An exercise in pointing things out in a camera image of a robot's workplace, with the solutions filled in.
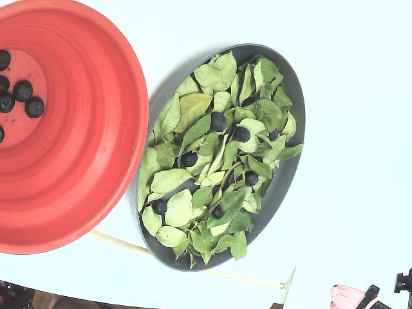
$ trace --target bowl rim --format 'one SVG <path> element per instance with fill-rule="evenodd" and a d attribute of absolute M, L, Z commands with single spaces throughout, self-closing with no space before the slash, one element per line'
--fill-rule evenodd
<path fill-rule="evenodd" d="M 142 67 L 137 59 L 129 41 L 124 34 L 104 15 L 96 11 L 95 9 L 78 3 L 72 0 L 30 0 L 30 1 L 17 1 L 10 3 L 0 8 L 1 18 L 6 19 L 26 12 L 41 11 L 41 10 L 58 10 L 75 14 L 102 29 L 107 33 L 113 42 L 119 46 L 119 50 L 122 51 L 122 55 L 125 61 L 131 68 L 131 76 L 133 76 L 133 84 L 139 89 L 139 99 L 141 99 L 142 112 L 146 117 L 142 117 L 143 131 L 146 131 L 148 127 L 149 116 L 149 99 L 147 94 L 147 86 L 143 74 Z M 51 240 L 38 242 L 36 244 L 19 245 L 12 243 L 0 243 L 1 252 L 8 254 L 36 254 L 41 252 L 47 252 L 56 248 L 63 247 L 81 236 L 91 231 L 97 224 L 99 224 L 114 208 L 121 197 L 124 195 L 128 185 L 130 184 L 133 176 L 138 169 L 138 164 L 144 151 L 146 136 L 144 133 L 135 135 L 135 151 L 131 156 L 129 167 L 124 174 L 122 181 L 118 183 L 117 188 L 114 190 L 114 194 L 107 198 L 107 202 L 100 208 L 99 211 L 89 217 L 85 224 L 79 225 L 77 229 L 70 230 L 65 236 L 59 238 L 53 238 Z"/>

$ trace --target green leaf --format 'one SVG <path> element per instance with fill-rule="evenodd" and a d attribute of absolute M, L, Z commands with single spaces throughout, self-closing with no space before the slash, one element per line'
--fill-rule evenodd
<path fill-rule="evenodd" d="M 252 230 L 253 226 L 254 224 L 252 222 L 251 213 L 241 209 L 230 223 L 229 230 L 227 232 L 232 234 L 235 232 L 243 232 L 244 230 Z"/>
<path fill-rule="evenodd" d="M 246 118 L 243 119 L 239 124 L 238 127 L 245 127 L 249 130 L 251 135 L 255 135 L 259 132 L 262 132 L 266 129 L 263 122 L 260 122 L 256 119 Z"/>
<path fill-rule="evenodd" d="M 277 87 L 274 101 L 281 108 L 289 108 L 290 106 L 292 106 L 292 101 L 283 91 L 283 88 L 281 86 Z"/>
<path fill-rule="evenodd" d="M 217 227 L 218 225 L 222 225 L 232 221 L 232 219 L 236 216 L 239 212 L 243 200 L 245 199 L 245 188 L 242 187 L 237 191 L 233 191 L 228 193 L 224 198 L 220 201 L 220 206 L 223 210 L 223 217 L 220 219 L 216 219 L 215 217 L 211 216 L 211 213 L 214 207 L 210 208 L 209 211 L 209 218 L 207 219 L 207 228 Z"/>
<path fill-rule="evenodd" d="M 200 207 L 198 207 L 198 208 L 196 208 L 196 209 L 193 209 L 193 213 L 192 213 L 191 219 L 194 220 L 194 219 L 197 219 L 197 218 L 199 218 L 199 217 L 202 217 L 202 216 L 205 214 L 206 209 L 207 209 L 206 206 L 200 206 Z"/>
<path fill-rule="evenodd" d="M 223 234 L 227 230 L 229 225 L 230 225 L 230 222 L 222 224 L 222 225 L 218 225 L 217 227 L 212 227 L 210 229 L 212 236 L 215 237 L 215 236 L 219 236 L 220 234 Z"/>
<path fill-rule="evenodd" d="M 233 176 L 234 179 L 238 179 L 241 175 L 245 173 L 245 167 L 244 166 L 236 166 L 233 170 Z"/>
<path fill-rule="evenodd" d="M 221 167 L 221 165 L 223 164 L 223 154 L 224 154 L 224 151 L 225 151 L 226 140 L 227 140 L 227 135 L 225 135 L 223 137 L 223 141 L 220 145 L 219 151 L 216 154 L 216 156 L 214 157 L 212 165 L 211 165 L 210 169 L 207 172 L 207 176 L 210 176 L 212 173 L 216 172 Z"/>
<path fill-rule="evenodd" d="M 255 80 L 252 76 L 252 70 L 253 64 L 248 64 L 245 70 L 245 78 L 243 79 L 242 90 L 240 91 L 240 104 L 242 104 L 244 100 L 249 98 L 253 91 L 256 90 Z"/>
<path fill-rule="evenodd" d="M 225 171 L 220 171 L 208 175 L 208 177 L 203 179 L 203 181 L 200 184 L 200 187 L 210 187 L 221 183 L 223 177 L 225 176 L 225 173 Z"/>
<path fill-rule="evenodd" d="M 260 87 L 263 86 L 264 83 L 263 74 L 261 72 L 261 65 L 262 62 L 259 61 L 253 70 L 253 77 L 255 78 L 256 83 L 256 91 L 259 91 Z"/>
<path fill-rule="evenodd" d="M 200 89 L 206 95 L 213 95 L 213 87 L 212 86 L 209 86 L 209 87 L 200 86 Z"/>
<path fill-rule="evenodd" d="M 195 140 L 193 143 L 191 143 L 190 145 L 188 145 L 188 146 L 185 148 L 185 151 L 187 151 L 187 152 L 189 152 L 189 151 L 197 151 L 197 150 L 200 148 L 200 146 L 203 145 L 203 143 L 205 142 L 206 138 L 207 138 L 207 136 L 202 136 L 202 137 L 198 138 L 198 139 Z"/>
<path fill-rule="evenodd" d="M 211 164 L 208 163 L 205 167 L 201 170 L 198 179 L 196 180 L 195 184 L 200 185 L 200 183 L 207 177 L 207 172 L 211 168 Z"/>
<path fill-rule="evenodd" d="M 149 195 L 150 187 L 146 185 L 144 188 L 142 186 L 137 187 L 137 211 L 141 212 L 144 206 L 145 196 Z"/>
<path fill-rule="evenodd" d="M 263 157 L 263 162 L 271 164 L 274 160 L 277 159 L 279 153 L 285 148 L 286 136 L 281 135 L 276 140 L 270 143 L 272 149 L 269 150 L 266 155 Z"/>
<path fill-rule="evenodd" d="M 154 174 L 152 191 L 167 194 L 190 178 L 192 178 L 192 175 L 185 169 L 170 169 L 157 172 Z"/>
<path fill-rule="evenodd" d="M 279 167 L 279 163 L 280 163 L 280 160 L 274 160 L 271 164 L 269 164 L 270 168 L 275 169 L 275 168 Z"/>
<path fill-rule="evenodd" d="M 198 176 L 206 164 L 211 163 L 213 160 L 213 156 L 200 156 L 198 155 L 198 160 L 194 166 L 186 167 L 186 171 L 188 171 L 193 176 Z"/>
<path fill-rule="evenodd" d="M 173 248 L 174 254 L 176 254 L 176 256 L 183 255 L 185 251 L 187 250 L 188 244 L 189 244 L 189 240 L 186 238 L 179 245 Z"/>
<path fill-rule="evenodd" d="M 197 209 L 201 206 L 209 206 L 212 199 L 212 187 L 204 187 L 197 189 L 192 196 L 193 209 Z"/>
<path fill-rule="evenodd" d="M 164 194 L 153 192 L 147 197 L 147 202 L 150 203 L 151 201 L 155 201 L 163 197 L 164 197 Z"/>
<path fill-rule="evenodd" d="M 153 132 L 156 138 L 156 143 L 159 142 L 163 136 L 168 135 L 176 128 L 180 121 L 180 105 L 179 94 L 176 92 L 173 97 L 167 102 L 156 124 L 154 125 Z"/>
<path fill-rule="evenodd" d="M 236 161 L 236 158 L 238 156 L 239 146 L 240 142 L 238 140 L 231 140 L 229 143 L 227 143 L 223 153 L 223 165 L 221 169 L 230 169 L 233 162 Z"/>
<path fill-rule="evenodd" d="M 196 251 L 195 248 L 193 247 L 192 243 L 191 243 L 191 236 L 190 236 L 190 234 L 189 234 L 189 244 L 188 244 L 188 246 L 187 246 L 187 250 L 188 250 L 189 252 L 192 252 L 192 254 L 193 254 L 194 256 L 200 256 L 200 252 Z"/>
<path fill-rule="evenodd" d="M 189 144 L 193 143 L 199 137 L 204 135 L 211 127 L 211 116 L 206 115 L 200 118 L 197 123 L 195 123 L 189 130 L 187 130 L 185 136 L 183 137 L 182 145 L 180 146 L 179 156 L 183 153 L 183 150 Z"/>
<path fill-rule="evenodd" d="M 279 73 L 279 70 L 275 66 L 275 64 L 266 59 L 260 59 L 259 63 L 261 64 L 261 74 L 263 76 L 264 82 L 272 82 L 276 75 Z"/>
<path fill-rule="evenodd" d="M 150 132 L 149 138 L 147 139 L 147 146 L 152 147 L 155 144 L 155 132 L 153 130 Z"/>
<path fill-rule="evenodd" d="M 174 131 L 177 133 L 186 132 L 205 114 L 211 101 L 212 97 L 204 93 L 191 93 L 181 97 L 179 102 L 182 116 Z"/>
<path fill-rule="evenodd" d="M 154 147 L 157 152 L 157 162 L 162 169 L 171 169 L 174 164 L 174 152 L 172 144 L 165 142 Z"/>
<path fill-rule="evenodd" d="M 192 252 L 190 252 L 190 251 L 189 251 L 189 256 L 191 257 L 191 267 L 190 267 L 190 269 L 192 269 L 196 265 L 197 260 L 194 257 L 194 255 L 192 254 Z"/>
<path fill-rule="evenodd" d="M 247 161 L 249 163 L 249 167 L 252 171 L 257 173 L 258 175 L 272 179 L 272 170 L 267 163 L 261 163 L 257 161 L 253 156 L 247 156 Z"/>
<path fill-rule="evenodd" d="M 171 227 L 181 227 L 192 218 L 192 194 L 189 189 L 176 193 L 167 202 L 165 221 Z"/>
<path fill-rule="evenodd" d="M 163 246 L 174 248 L 182 243 L 187 236 L 185 232 L 182 232 L 175 227 L 164 226 L 157 232 L 156 238 Z"/>
<path fill-rule="evenodd" d="M 250 139 L 245 143 L 240 143 L 239 149 L 246 153 L 254 153 L 259 146 L 259 140 L 255 135 L 252 135 Z"/>
<path fill-rule="evenodd" d="M 230 93 L 226 91 L 219 91 L 213 98 L 213 111 L 224 112 L 230 106 Z"/>
<path fill-rule="evenodd" d="M 230 108 L 226 112 L 224 112 L 224 114 L 223 114 L 225 116 L 226 120 L 227 120 L 227 127 L 229 127 L 233 123 L 234 110 L 235 110 L 234 108 Z"/>
<path fill-rule="evenodd" d="M 201 156 L 212 156 L 214 154 L 214 148 L 218 142 L 219 134 L 217 132 L 211 132 L 206 135 L 204 143 L 200 146 L 198 154 Z"/>
<path fill-rule="evenodd" d="M 213 66 L 204 64 L 195 69 L 194 76 L 202 87 L 212 87 L 214 91 L 225 91 L 234 80 L 236 68 L 236 60 L 230 52 L 217 58 Z"/>
<path fill-rule="evenodd" d="M 150 185 L 148 181 L 152 175 L 162 170 L 157 162 L 157 151 L 151 147 L 147 147 L 140 161 L 140 174 L 138 180 L 138 212 L 142 211 L 144 201 L 150 194 Z"/>
<path fill-rule="evenodd" d="M 233 246 L 235 244 L 235 240 L 232 235 L 223 235 L 221 238 L 219 238 L 218 244 L 214 249 L 212 250 L 212 254 L 215 253 L 220 253 L 225 250 L 227 250 L 229 247 Z"/>
<path fill-rule="evenodd" d="M 292 138 L 296 133 L 296 120 L 295 117 L 288 111 L 288 122 L 282 131 L 283 135 L 286 135 L 286 140 Z"/>
<path fill-rule="evenodd" d="M 201 253 L 200 255 L 203 261 L 205 262 L 205 265 L 207 265 L 212 257 L 212 254 L 211 253 Z"/>
<path fill-rule="evenodd" d="M 233 235 L 234 244 L 230 247 L 230 253 L 235 260 L 241 259 L 246 255 L 247 241 L 245 232 L 236 232 Z"/>
<path fill-rule="evenodd" d="M 234 112 L 234 121 L 238 124 L 239 122 L 241 122 L 243 119 L 246 119 L 246 118 L 255 119 L 255 115 L 249 109 L 243 109 L 243 108 L 236 106 L 235 112 Z"/>
<path fill-rule="evenodd" d="M 211 201 L 211 206 L 214 207 L 221 199 L 222 197 L 222 191 L 221 189 L 217 190 L 216 193 L 213 196 L 213 199 Z"/>
<path fill-rule="evenodd" d="M 156 236 L 162 227 L 162 216 L 153 211 L 152 206 L 147 206 L 142 214 L 143 225 L 150 235 Z"/>
<path fill-rule="evenodd" d="M 221 71 L 221 82 L 214 85 L 214 90 L 223 91 L 228 89 L 233 83 L 238 67 L 233 53 L 222 55 L 215 61 L 213 66 Z"/>
<path fill-rule="evenodd" d="M 239 98 L 239 74 L 236 74 L 230 86 L 230 101 L 236 106 Z"/>
<path fill-rule="evenodd" d="M 261 187 L 254 192 L 255 202 L 256 202 L 256 209 L 260 211 L 262 208 L 262 190 Z"/>
<path fill-rule="evenodd" d="M 200 253 L 211 253 L 212 244 L 201 236 L 199 229 L 190 230 L 189 233 L 191 235 L 193 247 L 196 251 Z"/>
<path fill-rule="evenodd" d="M 182 82 L 179 88 L 176 90 L 179 93 L 179 96 L 184 96 L 189 93 L 199 93 L 199 87 L 194 79 L 189 75 L 186 79 Z"/>
<path fill-rule="evenodd" d="M 286 160 L 286 159 L 294 158 L 299 153 L 301 153 L 302 148 L 303 148 L 303 144 L 299 144 L 294 147 L 286 147 L 281 151 L 281 153 L 279 153 L 279 156 L 277 156 L 277 158 L 279 160 Z"/>
<path fill-rule="evenodd" d="M 200 231 L 200 235 L 203 239 L 207 240 L 209 243 L 213 241 L 213 235 L 210 229 L 206 227 L 206 222 L 202 221 L 198 224 L 198 229 Z"/>
<path fill-rule="evenodd" d="M 243 205 L 242 207 L 244 209 L 246 209 L 247 211 L 253 213 L 253 214 L 257 214 L 258 213 L 258 205 L 257 203 L 254 201 L 254 198 L 252 201 L 243 201 Z"/>
<path fill-rule="evenodd" d="M 219 54 L 213 56 L 207 64 L 210 64 L 211 66 L 213 66 L 213 64 L 216 62 L 216 60 L 218 60 L 219 57 L 220 57 Z"/>
<path fill-rule="evenodd" d="M 222 80 L 220 70 L 210 64 L 204 64 L 195 69 L 194 77 L 201 87 L 211 87 L 212 89 L 215 84 L 221 82 Z"/>

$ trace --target red bowl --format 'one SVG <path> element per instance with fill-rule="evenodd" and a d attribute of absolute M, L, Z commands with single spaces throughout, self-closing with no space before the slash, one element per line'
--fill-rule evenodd
<path fill-rule="evenodd" d="M 148 98 L 132 47 L 108 19 L 68 0 L 0 8 L 0 72 L 45 101 L 0 115 L 0 251 L 31 254 L 91 230 L 116 205 L 145 144 Z"/>

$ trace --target pile of leaves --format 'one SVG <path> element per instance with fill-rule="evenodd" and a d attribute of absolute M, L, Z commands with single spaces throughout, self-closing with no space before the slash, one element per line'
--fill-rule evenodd
<path fill-rule="evenodd" d="M 235 259 L 246 254 L 245 232 L 276 168 L 303 146 L 286 146 L 296 122 L 282 80 L 263 56 L 238 67 L 230 52 L 197 68 L 165 105 L 140 164 L 138 211 L 176 261 L 188 254 L 192 268 L 228 248 Z M 240 127 L 247 141 L 236 135 Z M 194 165 L 183 163 L 187 154 Z M 195 189 L 181 189 L 187 182 Z"/>

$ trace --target pink object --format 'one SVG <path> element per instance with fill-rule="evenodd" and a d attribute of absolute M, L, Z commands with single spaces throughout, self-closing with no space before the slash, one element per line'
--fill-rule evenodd
<path fill-rule="evenodd" d="M 330 289 L 330 293 L 333 300 L 330 309 L 356 309 L 365 298 L 364 292 L 347 285 L 335 285 Z M 370 309 L 377 301 L 378 297 L 372 300 L 365 309 Z"/>

